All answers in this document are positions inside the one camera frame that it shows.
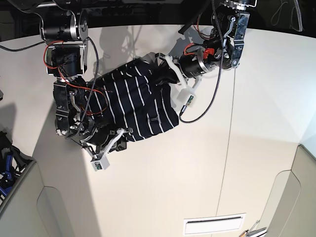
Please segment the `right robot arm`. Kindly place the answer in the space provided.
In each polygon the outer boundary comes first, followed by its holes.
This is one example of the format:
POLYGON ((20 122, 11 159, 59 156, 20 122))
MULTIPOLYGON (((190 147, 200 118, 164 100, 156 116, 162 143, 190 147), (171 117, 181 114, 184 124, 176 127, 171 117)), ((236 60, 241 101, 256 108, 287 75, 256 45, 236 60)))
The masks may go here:
POLYGON ((55 0, 43 16, 41 36, 46 42, 43 62, 56 78, 53 97, 58 135, 88 151, 94 160, 126 149, 127 125, 115 121, 117 91, 100 78, 96 61, 92 80, 86 81, 87 51, 94 46, 88 35, 88 16, 79 0, 55 0))

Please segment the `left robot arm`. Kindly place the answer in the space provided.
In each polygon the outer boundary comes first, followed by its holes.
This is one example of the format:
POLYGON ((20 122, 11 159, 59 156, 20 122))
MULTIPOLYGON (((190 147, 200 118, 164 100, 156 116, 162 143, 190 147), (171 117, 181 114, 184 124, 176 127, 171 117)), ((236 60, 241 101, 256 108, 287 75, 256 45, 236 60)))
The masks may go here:
POLYGON ((187 87, 188 80, 199 81, 216 67, 222 71, 239 65, 250 18, 247 9, 256 5, 249 0, 224 0, 211 6, 210 34, 203 34, 199 24, 195 25, 203 42, 188 44, 179 57, 158 55, 162 62, 154 73, 156 85, 170 83, 187 87))

